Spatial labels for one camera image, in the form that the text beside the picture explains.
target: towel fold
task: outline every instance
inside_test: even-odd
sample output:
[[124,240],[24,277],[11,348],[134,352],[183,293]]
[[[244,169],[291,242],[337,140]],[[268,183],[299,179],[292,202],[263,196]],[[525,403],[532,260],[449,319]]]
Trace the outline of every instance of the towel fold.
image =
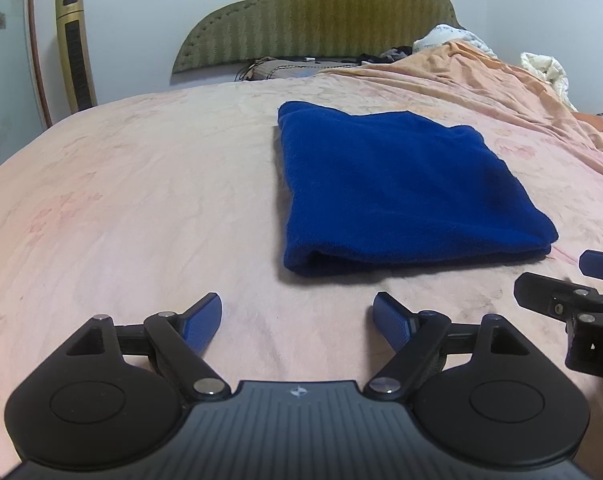
[[283,263],[298,274],[523,260],[558,238],[470,126],[304,102],[283,104],[279,126],[292,191]]

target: bed sheet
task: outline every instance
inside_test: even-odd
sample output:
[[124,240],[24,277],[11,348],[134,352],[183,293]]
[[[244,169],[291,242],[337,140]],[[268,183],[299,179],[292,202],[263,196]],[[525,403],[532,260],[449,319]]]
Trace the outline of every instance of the bed sheet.
[[[18,460],[2,422],[6,399],[70,333],[97,312],[136,323],[181,312],[209,291],[224,314],[205,358],[233,386],[365,381],[392,355],[371,322],[380,290],[456,322],[498,312],[564,369],[563,327],[519,308],[513,283],[529,270],[603,293],[603,282],[577,267],[585,249],[603,251],[603,123],[564,115],[551,92],[462,46],[417,56],[374,72],[102,105],[56,124],[0,167],[1,474]],[[297,277],[281,264],[290,197],[276,125],[288,100],[474,126],[550,216],[559,241],[535,264]],[[603,479],[603,379],[565,371],[592,405],[577,461]]]

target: metal screw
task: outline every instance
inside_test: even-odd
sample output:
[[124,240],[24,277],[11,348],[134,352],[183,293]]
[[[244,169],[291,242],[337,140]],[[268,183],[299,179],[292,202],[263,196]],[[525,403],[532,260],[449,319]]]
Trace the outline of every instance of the metal screw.
[[592,314],[579,314],[579,321],[584,323],[592,323],[595,320],[595,316]]
[[199,379],[192,387],[201,395],[216,395],[222,393],[226,383],[220,379],[206,377],[205,379]]
[[401,388],[401,383],[391,377],[377,377],[368,386],[378,394],[393,394]]

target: crumpled blanket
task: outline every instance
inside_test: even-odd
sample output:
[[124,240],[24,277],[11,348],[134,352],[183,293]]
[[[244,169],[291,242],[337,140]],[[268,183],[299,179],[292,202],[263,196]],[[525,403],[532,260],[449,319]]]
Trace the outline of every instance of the crumpled blanket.
[[530,52],[522,52],[520,59],[521,67],[524,70],[548,83],[557,93],[563,104],[570,110],[577,111],[570,102],[570,99],[568,99],[568,75],[560,62],[552,56],[541,56],[540,54],[531,54]]
[[522,261],[558,238],[471,126],[297,101],[279,125],[292,191],[283,263],[302,276]]
[[469,30],[464,30],[462,28],[451,27],[445,23],[437,25],[424,38],[415,41],[413,44],[413,54],[416,54],[425,48],[440,46],[447,41],[452,40],[464,41],[465,43],[471,44],[475,48],[478,48],[480,51],[486,54],[486,56],[497,58],[497,54],[495,54],[483,40],[477,37],[476,34],[473,34]]

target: striped headboard upholstery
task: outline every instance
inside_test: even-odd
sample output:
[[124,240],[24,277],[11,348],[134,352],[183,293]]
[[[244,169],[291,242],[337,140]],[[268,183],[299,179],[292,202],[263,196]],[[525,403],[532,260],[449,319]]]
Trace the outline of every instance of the striped headboard upholstery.
[[379,54],[438,23],[459,26],[450,0],[245,0],[201,20],[172,72],[266,56]]

